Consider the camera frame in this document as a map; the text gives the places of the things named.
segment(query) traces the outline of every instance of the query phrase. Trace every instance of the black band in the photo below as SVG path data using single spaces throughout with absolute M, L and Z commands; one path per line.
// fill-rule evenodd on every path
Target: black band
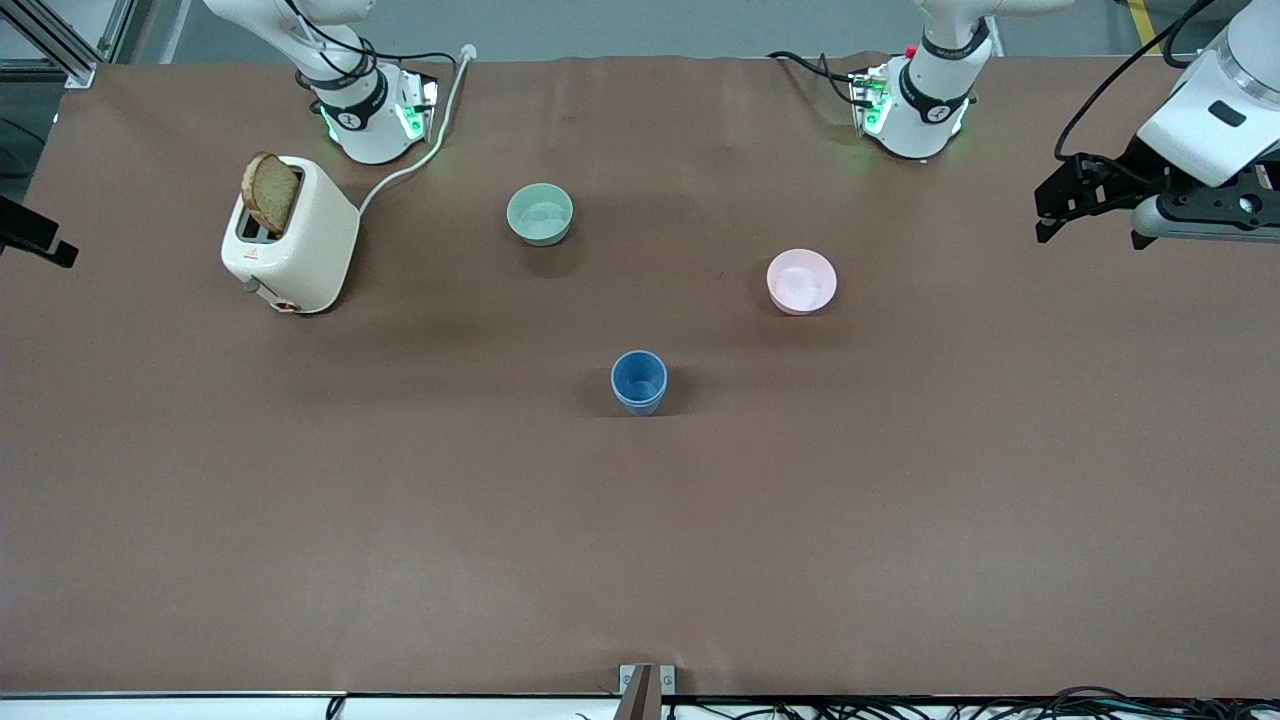
M 378 58 L 374 56 L 374 46 L 364 37 L 360 38 L 360 45 L 365 49 L 365 53 L 360 56 L 360 67 L 355 70 L 338 76 L 333 79 L 316 79 L 302 76 L 306 78 L 307 85 L 311 86 L 311 90 L 342 90 L 344 87 L 351 87 L 357 81 L 365 79 L 365 76 L 378 69 Z
M 923 92 L 920 88 L 915 87 L 911 82 L 911 63 L 908 61 L 902 67 L 902 73 L 897 77 L 899 85 L 902 87 L 902 100 L 906 104 L 915 108 L 920 113 L 920 120 L 929 126 L 936 126 L 947 122 L 947 119 L 955 114 L 956 110 L 964 105 L 964 101 L 969 99 L 969 92 L 973 87 L 964 91 L 960 97 L 954 97 L 951 100 L 938 100 L 937 97 L 931 97 Z
M 369 118 L 383 108 L 387 101 L 387 76 L 378 73 L 378 86 L 360 102 L 347 108 L 323 102 L 321 108 L 329 118 L 342 126 L 343 129 L 365 129 L 369 127 Z
M 977 53 L 978 47 L 980 47 L 988 37 L 991 37 L 991 28 L 987 27 L 987 18 L 978 18 L 978 31 L 973 33 L 969 44 L 959 50 L 934 45 L 929 42 L 928 35 L 920 38 L 920 46 L 924 47 L 925 53 L 933 55 L 934 58 L 942 58 L 943 60 L 964 60 L 969 55 Z

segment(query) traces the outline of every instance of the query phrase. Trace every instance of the white toaster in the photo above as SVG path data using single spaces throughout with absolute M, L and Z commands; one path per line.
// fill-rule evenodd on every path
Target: white toaster
M 342 291 L 360 213 L 320 165 L 288 155 L 280 160 L 300 179 L 284 234 L 260 225 L 237 195 L 223 234 L 223 265 L 246 292 L 280 313 L 319 313 Z

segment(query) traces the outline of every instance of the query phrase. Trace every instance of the green bowl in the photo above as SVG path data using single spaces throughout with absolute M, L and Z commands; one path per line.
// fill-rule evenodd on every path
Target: green bowl
M 545 247 L 564 240 L 573 201 L 558 186 L 539 182 L 520 188 L 507 202 L 507 224 L 529 245 Z

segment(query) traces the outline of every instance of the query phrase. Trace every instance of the brown table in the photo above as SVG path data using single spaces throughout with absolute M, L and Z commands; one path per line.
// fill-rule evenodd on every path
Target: brown table
M 852 67 L 850 60 L 841 67 Z M 3 688 L 1274 696 L 1280 249 L 1033 240 L 1115 60 L 1001 60 L 942 158 L 772 61 L 483 64 L 320 318 L 218 249 L 257 150 L 358 200 L 292 68 L 106 67 L 3 260 Z M 1139 64 L 1071 149 L 1116 151 Z M 554 249 L 509 195 L 577 206 Z M 762 279 L 827 254 L 822 316 Z M 632 347 L 672 382 L 622 416 Z

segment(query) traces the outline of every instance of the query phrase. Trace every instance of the yellow stripe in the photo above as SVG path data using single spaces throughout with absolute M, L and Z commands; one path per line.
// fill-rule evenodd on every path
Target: yellow stripe
M 1138 40 L 1143 45 L 1151 42 L 1152 37 L 1156 37 L 1156 26 L 1151 24 L 1151 13 L 1147 12 L 1147 0 L 1129 0 L 1129 14 L 1133 15 L 1133 27 L 1138 29 Z M 1152 47 L 1149 53 L 1160 53 L 1158 49 Z

